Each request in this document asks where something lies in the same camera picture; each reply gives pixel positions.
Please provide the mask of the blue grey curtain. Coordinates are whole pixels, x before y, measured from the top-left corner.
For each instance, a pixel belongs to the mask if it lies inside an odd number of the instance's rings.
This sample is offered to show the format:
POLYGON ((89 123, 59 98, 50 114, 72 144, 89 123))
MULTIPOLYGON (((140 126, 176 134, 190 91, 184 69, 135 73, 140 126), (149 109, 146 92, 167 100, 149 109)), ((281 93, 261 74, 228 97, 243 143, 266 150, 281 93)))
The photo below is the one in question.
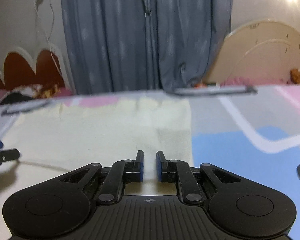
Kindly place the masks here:
POLYGON ((233 0, 61 0, 76 92, 193 87, 231 27, 233 0))

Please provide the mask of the cream arched headboard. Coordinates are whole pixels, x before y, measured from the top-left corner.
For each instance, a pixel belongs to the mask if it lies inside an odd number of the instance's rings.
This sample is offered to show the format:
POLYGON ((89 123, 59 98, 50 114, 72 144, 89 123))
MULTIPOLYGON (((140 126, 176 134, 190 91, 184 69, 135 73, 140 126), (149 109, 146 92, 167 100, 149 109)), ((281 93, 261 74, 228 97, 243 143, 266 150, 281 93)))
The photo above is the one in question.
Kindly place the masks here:
POLYGON ((250 22, 232 31, 203 81, 223 83, 235 77, 287 81, 300 69, 300 33, 274 20, 250 22))

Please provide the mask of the orange plush toy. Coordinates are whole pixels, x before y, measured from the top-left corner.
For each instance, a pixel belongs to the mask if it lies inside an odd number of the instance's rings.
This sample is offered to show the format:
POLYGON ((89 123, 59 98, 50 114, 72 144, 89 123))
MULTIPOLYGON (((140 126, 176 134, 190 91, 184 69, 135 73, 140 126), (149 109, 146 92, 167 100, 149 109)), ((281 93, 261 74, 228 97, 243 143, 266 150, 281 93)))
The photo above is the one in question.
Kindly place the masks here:
POLYGON ((292 69, 290 71, 290 79, 292 83, 300 85, 300 69, 292 69))

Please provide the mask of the black cloth on bed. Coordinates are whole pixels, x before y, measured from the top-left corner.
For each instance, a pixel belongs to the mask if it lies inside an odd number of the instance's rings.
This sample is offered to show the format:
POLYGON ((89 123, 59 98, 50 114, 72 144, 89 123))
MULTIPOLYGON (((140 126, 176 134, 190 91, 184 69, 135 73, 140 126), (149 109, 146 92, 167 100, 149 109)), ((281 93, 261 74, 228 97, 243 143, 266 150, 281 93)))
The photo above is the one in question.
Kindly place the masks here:
POLYGON ((32 100, 34 100, 34 98, 31 96, 21 94, 20 92, 13 92, 7 94, 5 97, 3 97, 2 100, 0 100, 0 106, 11 105, 14 103, 27 102, 32 100))

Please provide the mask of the red white scalloped headboard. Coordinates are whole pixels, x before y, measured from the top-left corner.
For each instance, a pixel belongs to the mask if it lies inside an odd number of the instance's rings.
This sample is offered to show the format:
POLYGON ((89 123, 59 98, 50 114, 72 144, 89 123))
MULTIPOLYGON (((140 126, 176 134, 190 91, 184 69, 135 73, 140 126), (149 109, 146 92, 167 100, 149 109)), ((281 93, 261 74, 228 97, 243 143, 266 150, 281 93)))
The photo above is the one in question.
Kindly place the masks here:
POLYGON ((40 47, 34 56, 21 47, 7 53, 0 68, 0 89, 14 90, 30 85, 58 85, 70 89, 63 54, 54 44, 40 47))

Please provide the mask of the pastel patterned bed sheet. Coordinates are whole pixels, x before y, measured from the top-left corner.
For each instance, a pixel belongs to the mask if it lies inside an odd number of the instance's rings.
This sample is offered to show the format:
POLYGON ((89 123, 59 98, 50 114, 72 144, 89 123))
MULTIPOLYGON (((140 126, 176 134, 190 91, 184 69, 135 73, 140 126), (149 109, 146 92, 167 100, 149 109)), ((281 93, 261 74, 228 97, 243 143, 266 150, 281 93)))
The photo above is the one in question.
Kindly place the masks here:
MULTIPOLYGON (((121 98, 143 97, 187 100, 191 110, 193 157, 193 163, 188 164, 198 167, 201 163, 210 163, 286 194, 297 210, 289 235, 292 239, 300 239, 300 86, 261 86, 256 93, 250 94, 243 93, 241 87, 226 87, 218 89, 216 95, 212 95, 212 89, 189 89, 182 96, 160 90, 77 95, 53 99, 48 105, 39 102, 9 106, 8 115, 3 115, 4 108, 0 107, 0 140, 3 142, 4 135, 21 114, 59 103, 94 107, 121 98)), ((59 172, 51 178, 64 173, 59 172)), ((125 192, 133 195, 176 192, 174 185, 160 183, 158 176, 157 184, 170 187, 171 191, 141 194, 140 190, 145 185, 143 179, 142 183, 128 184, 125 192)), ((11 236, 1 214, 9 196, 0 197, 0 239, 11 236)))

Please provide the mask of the cream white garment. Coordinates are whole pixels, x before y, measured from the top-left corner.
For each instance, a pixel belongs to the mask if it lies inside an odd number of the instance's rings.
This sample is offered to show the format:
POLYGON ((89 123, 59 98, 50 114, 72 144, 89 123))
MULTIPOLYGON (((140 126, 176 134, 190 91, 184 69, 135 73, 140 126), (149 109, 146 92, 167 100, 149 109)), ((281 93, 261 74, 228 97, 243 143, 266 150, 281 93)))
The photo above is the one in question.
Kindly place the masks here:
POLYGON ((193 163, 187 100, 121 98, 94 107, 59 103, 19 115, 3 142, 21 158, 0 172, 2 198, 59 172, 134 159, 139 150, 145 154, 140 193, 169 193, 170 187, 157 184, 156 153, 193 163))

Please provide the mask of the pink blanket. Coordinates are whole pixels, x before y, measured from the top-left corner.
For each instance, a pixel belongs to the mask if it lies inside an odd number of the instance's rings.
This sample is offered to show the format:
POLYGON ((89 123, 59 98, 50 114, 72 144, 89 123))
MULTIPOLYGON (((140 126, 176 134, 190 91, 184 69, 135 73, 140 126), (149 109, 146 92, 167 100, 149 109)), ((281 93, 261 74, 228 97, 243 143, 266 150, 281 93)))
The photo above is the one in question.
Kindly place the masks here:
POLYGON ((273 78, 248 78, 248 77, 233 77, 220 83, 224 86, 267 86, 267 85, 290 85, 290 80, 273 79, 273 78))

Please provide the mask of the floral patterned pillow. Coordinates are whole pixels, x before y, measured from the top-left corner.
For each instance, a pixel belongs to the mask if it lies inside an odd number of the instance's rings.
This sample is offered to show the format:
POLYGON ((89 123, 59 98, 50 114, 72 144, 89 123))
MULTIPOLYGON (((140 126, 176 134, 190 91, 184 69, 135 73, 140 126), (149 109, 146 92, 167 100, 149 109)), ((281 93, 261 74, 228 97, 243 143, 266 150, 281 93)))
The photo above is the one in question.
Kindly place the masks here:
POLYGON ((48 85, 28 85, 19 86, 13 90, 21 95, 29 96, 33 99, 49 99, 57 96, 61 92, 61 87, 58 84, 48 85))

